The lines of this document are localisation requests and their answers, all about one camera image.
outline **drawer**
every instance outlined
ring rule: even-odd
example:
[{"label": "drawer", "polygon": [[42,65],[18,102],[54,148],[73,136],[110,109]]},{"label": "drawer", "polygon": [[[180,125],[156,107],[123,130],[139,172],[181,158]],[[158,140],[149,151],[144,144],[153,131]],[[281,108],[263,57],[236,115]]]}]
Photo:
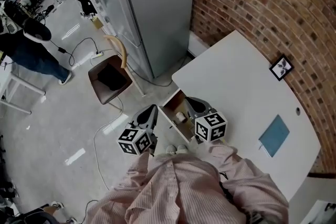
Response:
[{"label": "drawer", "polygon": [[[178,89],[162,106],[159,106],[159,110],[170,122],[173,128],[176,129],[180,136],[187,143],[190,143],[191,138],[195,135],[195,126],[187,116],[187,111],[183,104],[185,97],[186,95],[180,89]],[[182,112],[187,118],[187,121],[184,123],[177,123],[179,122],[179,120],[176,118],[177,112]]]}]

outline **white cable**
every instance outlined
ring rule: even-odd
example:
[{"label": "white cable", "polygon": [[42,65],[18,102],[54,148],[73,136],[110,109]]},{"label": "white cable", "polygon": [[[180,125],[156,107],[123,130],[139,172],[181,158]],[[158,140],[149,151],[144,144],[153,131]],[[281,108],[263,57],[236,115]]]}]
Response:
[{"label": "white cable", "polygon": [[98,133],[102,128],[104,128],[105,126],[110,126],[110,125],[112,124],[112,122],[114,122],[117,118],[119,118],[119,117],[121,116],[121,114],[122,114],[122,112],[123,112],[123,110],[124,110],[124,105],[123,105],[123,103],[121,102],[120,98],[119,98],[119,97],[117,97],[117,98],[118,98],[118,100],[119,100],[119,102],[120,102],[120,104],[121,104],[121,111],[120,111],[119,115],[118,115],[116,118],[114,118],[112,121],[110,121],[109,123],[104,124],[103,126],[99,127],[98,130],[96,131],[96,133],[94,134],[94,137],[93,137],[93,146],[95,147],[95,149],[94,149],[94,152],[95,152],[95,153],[94,153],[94,154],[95,154],[95,156],[96,156],[96,162],[97,162],[98,172],[99,172],[99,175],[100,175],[100,177],[101,177],[101,180],[103,181],[103,183],[104,183],[104,185],[105,185],[105,187],[106,187],[107,190],[110,190],[110,189],[109,189],[108,186],[106,185],[105,180],[104,180],[103,176],[101,175],[101,171],[100,171],[100,167],[99,167],[99,162],[98,162],[98,158],[97,158],[97,150],[96,150],[96,142],[95,142],[95,139],[96,139],[97,133]]}]

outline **blue notebook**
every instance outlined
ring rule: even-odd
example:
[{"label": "blue notebook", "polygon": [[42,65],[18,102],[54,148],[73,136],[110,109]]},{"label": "blue notebook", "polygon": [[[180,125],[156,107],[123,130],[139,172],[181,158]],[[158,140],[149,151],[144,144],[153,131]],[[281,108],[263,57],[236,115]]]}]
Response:
[{"label": "blue notebook", "polygon": [[266,131],[259,138],[269,156],[273,157],[289,134],[289,130],[282,118],[277,115]]}]

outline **white sneaker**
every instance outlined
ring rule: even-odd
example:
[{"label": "white sneaker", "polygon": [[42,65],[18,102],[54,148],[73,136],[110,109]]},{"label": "white sneaker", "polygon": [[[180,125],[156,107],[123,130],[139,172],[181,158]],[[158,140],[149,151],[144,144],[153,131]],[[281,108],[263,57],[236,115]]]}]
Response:
[{"label": "white sneaker", "polygon": [[69,79],[72,77],[72,72],[71,71],[69,71],[69,75],[68,75],[68,77],[67,77],[67,79],[65,80],[65,81],[61,81],[60,79],[58,80],[58,84],[60,84],[60,85],[65,85],[68,81],[69,81]]},{"label": "white sneaker", "polygon": [[174,147],[173,145],[168,146],[166,148],[166,153],[174,155],[176,153],[176,147]]},{"label": "white sneaker", "polygon": [[59,210],[59,209],[63,209],[63,208],[64,208],[64,205],[63,205],[61,202],[59,202],[59,201],[53,201],[53,202],[51,203],[51,206],[55,206],[55,207],[57,207],[57,210]]},{"label": "white sneaker", "polygon": [[187,153],[189,153],[189,150],[185,145],[179,145],[177,147],[176,154],[180,154],[180,153],[187,154]]},{"label": "white sneaker", "polygon": [[69,220],[67,220],[67,222],[70,223],[70,224],[78,224],[78,222],[75,218],[70,218]]}]

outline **brown chair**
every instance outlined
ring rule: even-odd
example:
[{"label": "brown chair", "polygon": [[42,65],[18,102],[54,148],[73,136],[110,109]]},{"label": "brown chair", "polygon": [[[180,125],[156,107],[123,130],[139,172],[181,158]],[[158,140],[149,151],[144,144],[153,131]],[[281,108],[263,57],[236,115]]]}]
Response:
[{"label": "brown chair", "polygon": [[122,53],[122,59],[118,55],[113,55],[99,63],[89,71],[89,79],[99,101],[102,104],[109,103],[120,110],[120,108],[111,104],[110,101],[132,83],[135,84],[143,96],[144,94],[127,67],[127,53],[123,43],[113,36],[104,37],[110,42],[113,40],[118,45]]}]

